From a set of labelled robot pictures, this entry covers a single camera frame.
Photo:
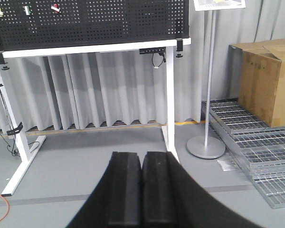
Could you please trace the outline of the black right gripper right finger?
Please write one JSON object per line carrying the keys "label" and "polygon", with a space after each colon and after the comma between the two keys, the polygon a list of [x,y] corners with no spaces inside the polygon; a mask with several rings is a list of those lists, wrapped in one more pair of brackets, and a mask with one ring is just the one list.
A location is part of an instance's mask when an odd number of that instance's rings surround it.
{"label": "black right gripper right finger", "polygon": [[147,152],[142,167],[145,228],[257,228],[202,188],[171,152]]}

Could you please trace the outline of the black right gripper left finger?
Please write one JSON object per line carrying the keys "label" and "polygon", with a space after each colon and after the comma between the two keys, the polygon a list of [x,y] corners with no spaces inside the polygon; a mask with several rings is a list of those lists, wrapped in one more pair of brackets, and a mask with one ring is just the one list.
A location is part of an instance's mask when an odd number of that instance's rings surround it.
{"label": "black right gripper left finger", "polygon": [[138,228],[141,225],[141,165],[133,152],[113,152],[95,189],[69,228]]}

